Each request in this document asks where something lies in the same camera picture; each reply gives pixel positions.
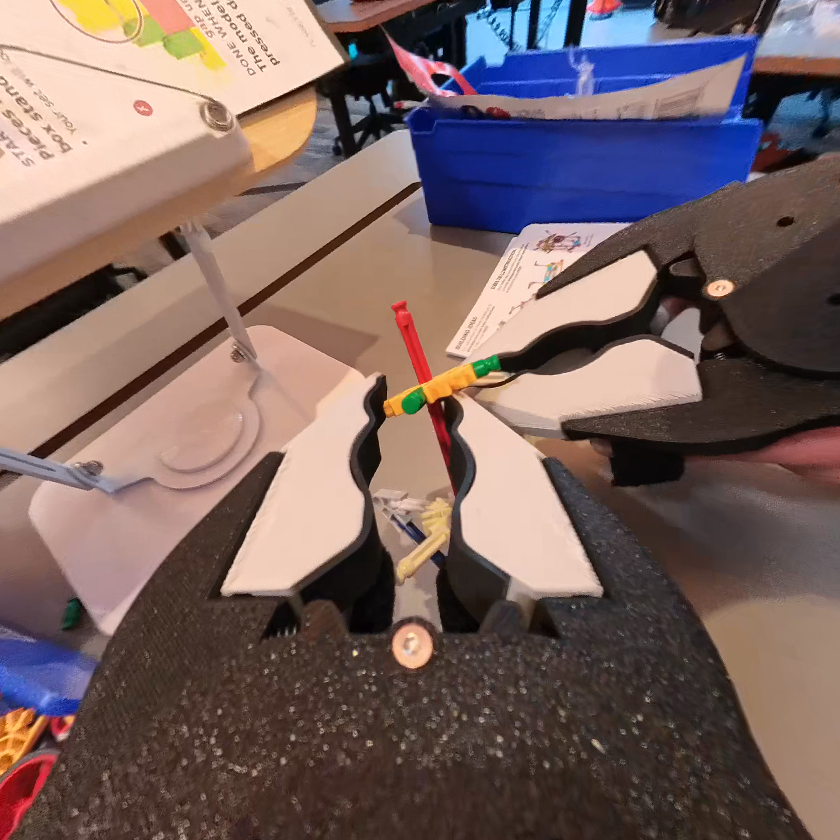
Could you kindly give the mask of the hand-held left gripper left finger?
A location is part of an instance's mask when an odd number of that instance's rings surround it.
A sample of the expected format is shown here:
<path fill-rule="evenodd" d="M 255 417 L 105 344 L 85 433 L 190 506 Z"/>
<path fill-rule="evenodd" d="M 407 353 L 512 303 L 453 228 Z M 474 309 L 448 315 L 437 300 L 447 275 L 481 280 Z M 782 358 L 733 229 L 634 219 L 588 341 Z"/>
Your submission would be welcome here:
<path fill-rule="evenodd" d="M 383 547 L 370 484 L 386 392 L 382 373 L 352 381 L 281 450 L 222 596 L 360 597 L 372 587 Z"/>

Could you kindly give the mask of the white document stand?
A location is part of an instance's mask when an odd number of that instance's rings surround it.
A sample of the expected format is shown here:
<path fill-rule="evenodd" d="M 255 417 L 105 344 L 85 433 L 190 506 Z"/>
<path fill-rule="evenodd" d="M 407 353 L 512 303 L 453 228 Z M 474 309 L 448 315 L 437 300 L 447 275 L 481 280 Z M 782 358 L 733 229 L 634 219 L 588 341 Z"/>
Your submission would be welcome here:
<path fill-rule="evenodd" d="M 170 352 L 205 320 L 223 343 L 62 464 L 51 460 L 28 517 L 99 631 L 117 629 L 165 556 L 339 386 L 359 379 L 268 326 L 247 329 L 248 255 L 211 240 L 198 217 L 307 143 L 313 119 L 280 129 L 269 153 L 240 117 L 205 101 L 201 122 L 136 133 L 2 178 L 2 319 L 113 262 L 165 229 L 196 254 L 170 265 L 2 365 L 2 446 L 34 452 L 60 414 Z"/>

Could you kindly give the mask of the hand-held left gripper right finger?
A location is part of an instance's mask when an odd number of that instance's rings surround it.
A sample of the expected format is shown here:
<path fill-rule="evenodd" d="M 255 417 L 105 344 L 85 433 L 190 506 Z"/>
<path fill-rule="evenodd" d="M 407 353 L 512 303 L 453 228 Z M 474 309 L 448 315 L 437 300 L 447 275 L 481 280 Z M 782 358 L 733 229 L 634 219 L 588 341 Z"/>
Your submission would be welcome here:
<path fill-rule="evenodd" d="M 469 613 L 514 602 L 603 596 L 567 512 L 560 465 L 468 395 L 451 398 L 451 589 Z"/>

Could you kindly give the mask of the person's right hand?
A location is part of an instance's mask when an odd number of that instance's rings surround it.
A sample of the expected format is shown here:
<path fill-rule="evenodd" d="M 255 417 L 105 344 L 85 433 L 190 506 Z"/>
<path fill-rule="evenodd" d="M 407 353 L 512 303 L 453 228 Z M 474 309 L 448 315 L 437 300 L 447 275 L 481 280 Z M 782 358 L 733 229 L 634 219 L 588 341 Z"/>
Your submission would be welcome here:
<path fill-rule="evenodd" d="M 688 455 L 688 460 L 724 460 L 771 465 L 814 480 L 838 481 L 839 427 L 823 427 L 785 437 L 764 448 L 733 455 Z"/>

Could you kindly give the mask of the blue parts bin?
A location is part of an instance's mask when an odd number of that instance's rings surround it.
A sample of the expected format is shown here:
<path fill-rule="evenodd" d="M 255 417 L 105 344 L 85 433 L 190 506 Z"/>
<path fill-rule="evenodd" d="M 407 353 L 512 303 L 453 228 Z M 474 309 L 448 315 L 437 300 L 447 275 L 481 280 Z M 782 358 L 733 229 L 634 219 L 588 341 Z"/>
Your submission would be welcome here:
<path fill-rule="evenodd" d="M 82 653 L 2 626 L 1 717 L 18 708 L 76 716 L 96 666 Z"/>

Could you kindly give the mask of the blue bin with papers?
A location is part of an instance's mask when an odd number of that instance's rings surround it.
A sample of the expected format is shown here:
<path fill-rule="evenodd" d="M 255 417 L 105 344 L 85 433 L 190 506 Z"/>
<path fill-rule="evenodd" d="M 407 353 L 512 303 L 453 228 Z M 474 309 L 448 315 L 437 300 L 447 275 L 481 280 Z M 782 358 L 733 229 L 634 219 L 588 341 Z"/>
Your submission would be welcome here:
<path fill-rule="evenodd" d="M 723 118 L 470 119 L 427 102 L 406 118 L 435 225 L 518 233 L 531 223 L 633 223 L 744 182 L 761 123 L 745 119 L 754 35 L 530 51 L 460 73 L 477 94 L 546 98 L 642 87 L 746 55 Z"/>

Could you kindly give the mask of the colourful construction toy model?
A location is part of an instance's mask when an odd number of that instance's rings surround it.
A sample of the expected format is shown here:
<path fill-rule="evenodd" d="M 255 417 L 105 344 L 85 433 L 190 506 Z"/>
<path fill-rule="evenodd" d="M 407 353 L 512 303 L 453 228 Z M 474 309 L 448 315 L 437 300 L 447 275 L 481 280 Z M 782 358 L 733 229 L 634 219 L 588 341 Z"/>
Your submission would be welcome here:
<path fill-rule="evenodd" d="M 491 355 L 473 363 L 462 364 L 442 374 L 432 375 L 413 315 L 406 302 L 399 301 L 392 305 L 392 309 L 417 383 L 412 388 L 385 399 L 382 405 L 384 415 L 387 418 L 402 417 L 427 410 L 444 465 L 449 469 L 451 441 L 445 421 L 443 400 L 471 387 L 478 380 L 500 372 L 501 363 L 496 355 Z M 397 565 L 395 576 L 398 584 L 405 583 L 440 553 L 449 540 L 451 518 L 452 506 L 446 500 L 436 499 L 426 505 L 422 515 L 425 537 L 414 551 Z"/>

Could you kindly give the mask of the illustrated instruction booklet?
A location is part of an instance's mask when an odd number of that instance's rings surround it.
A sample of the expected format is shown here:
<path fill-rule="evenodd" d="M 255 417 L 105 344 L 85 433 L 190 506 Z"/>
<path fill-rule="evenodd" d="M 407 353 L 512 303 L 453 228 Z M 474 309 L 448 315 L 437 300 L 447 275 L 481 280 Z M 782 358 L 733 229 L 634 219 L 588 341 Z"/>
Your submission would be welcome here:
<path fill-rule="evenodd" d="M 537 292 L 624 223 L 531 224 L 508 244 L 476 303 L 451 339 L 447 357 L 466 360 Z"/>

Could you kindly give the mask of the pile of colourful construction pieces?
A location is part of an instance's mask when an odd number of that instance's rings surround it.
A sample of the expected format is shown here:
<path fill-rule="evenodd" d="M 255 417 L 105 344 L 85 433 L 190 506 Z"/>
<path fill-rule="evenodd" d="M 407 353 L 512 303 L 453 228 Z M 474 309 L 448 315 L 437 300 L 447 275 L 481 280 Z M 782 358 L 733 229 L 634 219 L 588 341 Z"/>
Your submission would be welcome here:
<path fill-rule="evenodd" d="M 1 717 L 1 838 L 11 837 L 61 755 L 75 715 L 18 708 Z"/>

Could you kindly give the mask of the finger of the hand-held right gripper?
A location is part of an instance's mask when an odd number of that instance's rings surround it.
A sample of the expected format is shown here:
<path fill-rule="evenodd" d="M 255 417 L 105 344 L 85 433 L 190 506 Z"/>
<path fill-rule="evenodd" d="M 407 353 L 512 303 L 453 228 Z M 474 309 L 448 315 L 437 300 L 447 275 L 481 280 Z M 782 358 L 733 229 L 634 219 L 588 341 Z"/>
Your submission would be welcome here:
<path fill-rule="evenodd" d="M 692 353 L 639 338 L 613 343 L 568 370 L 519 373 L 472 396 L 520 434 L 565 438 L 565 422 L 696 403 L 702 390 Z"/>
<path fill-rule="evenodd" d="M 498 357 L 502 368 L 539 368 L 591 342 L 605 342 L 614 323 L 645 309 L 658 269 L 643 250 L 524 303 L 468 362 Z"/>

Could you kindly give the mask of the white paper sheet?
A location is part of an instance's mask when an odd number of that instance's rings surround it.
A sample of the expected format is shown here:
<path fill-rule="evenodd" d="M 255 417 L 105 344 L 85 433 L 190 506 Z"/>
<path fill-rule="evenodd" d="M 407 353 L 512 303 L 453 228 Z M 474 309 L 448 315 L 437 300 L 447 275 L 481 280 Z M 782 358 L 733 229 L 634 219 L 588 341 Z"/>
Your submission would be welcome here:
<path fill-rule="evenodd" d="M 496 94 L 427 94 L 430 105 L 470 119 L 531 121 L 673 121 L 723 118 L 728 113 L 746 55 L 642 87 L 619 91 L 516 98 Z"/>

